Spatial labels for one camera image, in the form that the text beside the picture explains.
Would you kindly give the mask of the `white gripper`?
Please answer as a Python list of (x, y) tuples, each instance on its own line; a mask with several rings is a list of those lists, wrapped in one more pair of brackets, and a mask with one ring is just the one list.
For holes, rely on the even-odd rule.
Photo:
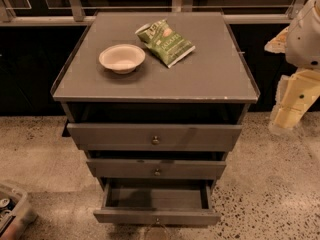
[(282, 75), (270, 114), (271, 131), (292, 129), (320, 97), (320, 71), (299, 68), (291, 76)]

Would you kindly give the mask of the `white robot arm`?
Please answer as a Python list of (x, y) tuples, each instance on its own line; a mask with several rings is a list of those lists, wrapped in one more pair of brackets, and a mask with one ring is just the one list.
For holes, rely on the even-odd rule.
[(320, 97), (320, 0), (308, 0), (264, 50), (283, 53), (297, 68), (291, 76), (280, 78), (270, 115), (273, 129), (292, 129)]

